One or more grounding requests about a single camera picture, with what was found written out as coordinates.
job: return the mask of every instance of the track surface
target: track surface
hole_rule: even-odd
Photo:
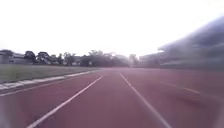
[[[0,94],[0,128],[224,128],[223,78],[120,68],[9,90]]]

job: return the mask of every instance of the track lane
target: track lane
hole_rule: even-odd
[[[38,128],[163,128],[119,73],[109,74]]]
[[[0,97],[0,111],[4,111],[5,115],[2,116],[7,118],[12,128],[24,128],[102,74],[104,73],[76,76],[51,86]]]
[[[223,105],[212,98],[164,86],[141,70],[123,74],[174,128],[214,128],[220,117]]]

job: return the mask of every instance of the red running track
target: red running track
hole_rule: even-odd
[[[11,90],[0,95],[0,128],[223,128],[222,78],[121,68]]]

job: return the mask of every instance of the tree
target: tree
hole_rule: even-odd
[[[75,54],[74,53],[69,53],[65,52],[64,53],[64,60],[67,65],[72,66],[72,63],[75,62]]]
[[[136,54],[131,54],[129,56],[130,62],[131,62],[131,66],[132,67],[136,67],[138,66],[138,58],[136,57]]]
[[[37,61],[41,64],[51,64],[50,56],[47,52],[39,52],[37,55]]]
[[[36,63],[36,55],[32,51],[26,51],[24,58],[31,60],[33,63]]]
[[[63,59],[62,59],[62,54],[60,53],[58,58],[57,58],[58,64],[62,65],[63,64]]]

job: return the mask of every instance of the lane marking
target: lane marking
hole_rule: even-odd
[[[170,86],[174,86],[174,87],[177,87],[177,85],[175,84],[171,84],[171,83],[167,83],[167,82],[163,82],[163,81],[159,81],[160,83],[163,83],[163,84],[166,84],[166,85],[170,85]]]
[[[78,73],[76,76],[80,76],[80,75],[88,74],[88,73],[90,73],[90,72]],[[61,82],[67,81],[67,80],[71,80],[71,79],[74,79],[74,77],[67,78],[67,79],[62,79],[60,81],[55,81],[55,82],[51,82],[51,83],[47,83],[47,84],[43,84],[43,85],[40,85],[40,86],[28,87],[28,88],[21,89],[21,90],[17,90],[17,91],[3,93],[3,94],[0,94],[0,97],[8,96],[8,95],[13,95],[13,94],[16,94],[16,93],[25,92],[25,91],[29,91],[29,90],[33,90],[33,89],[37,89],[37,88],[42,88],[42,87],[50,86],[50,85],[53,85],[53,84],[58,84],[58,83],[61,83]]]
[[[189,88],[183,88],[183,89],[185,89],[185,90],[187,90],[187,91],[190,91],[190,92],[193,92],[193,93],[200,94],[200,92],[195,91],[195,90],[192,90],[192,89],[189,89]]]
[[[172,128],[171,125],[161,116],[161,114],[131,85],[131,83],[120,73],[120,76],[131,87],[131,89],[137,94],[141,101],[150,109],[153,114],[161,121],[166,128]]]
[[[26,128],[35,128],[36,126],[38,126],[39,124],[41,124],[44,120],[46,120],[48,117],[50,117],[51,115],[53,115],[54,113],[56,113],[59,109],[61,109],[62,107],[64,107],[68,103],[70,103],[74,98],[76,98],[81,93],[83,93],[84,91],[86,91],[89,87],[91,87],[92,85],[94,85],[101,78],[103,78],[103,76],[99,77],[98,79],[96,79],[95,81],[93,81],[92,83],[90,83],[88,86],[86,86],[85,88],[83,88],[81,91],[79,91],[78,93],[76,93],[75,95],[73,95],[71,98],[69,98],[68,100],[64,101],[63,103],[61,103],[60,105],[58,105],[56,108],[52,109],[51,111],[49,111],[48,113],[46,113],[45,115],[43,115],[38,120],[34,121],[32,124],[28,125]]]
[[[193,93],[200,94],[200,92],[195,91],[195,90],[193,90],[193,89],[189,89],[189,88],[181,88],[181,87],[178,87],[178,86],[175,85],[175,84],[171,84],[171,83],[167,83],[167,82],[163,82],[163,81],[159,81],[159,82],[162,83],[162,84],[166,84],[166,85],[174,86],[174,87],[177,87],[177,88],[180,88],[180,89],[184,89],[184,90],[187,90],[187,91],[190,91],[190,92],[193,92]]]
[[[189,89],[189,88],[181,88],[181,87],[178,87],[177,85],[175,84],[170,84],[170,83],[167,83],[167,82],[163,82],[163,81],[159,81],[160,83],[163,83],[163,84],[166,84],[166,85],[171,85],[171,86],[175,86],[176,88],[178,89],[181,89],[181,90],[186,90],[188,92],[193,92],[193,93],[197,93],[197,94],[200,94],[201,96],[204,96],[204,97],[209,97],[213,100],[216,100],[218,102],[221,102],[222,104],[224,104],[224,100],[220,97],[216,97],[216,96],[213,96],[213,95],[208,95],[208,94],[205,94],[205,93],[201,93],[201,92],[198,92],[196,90],[193,90],[193,89]]]

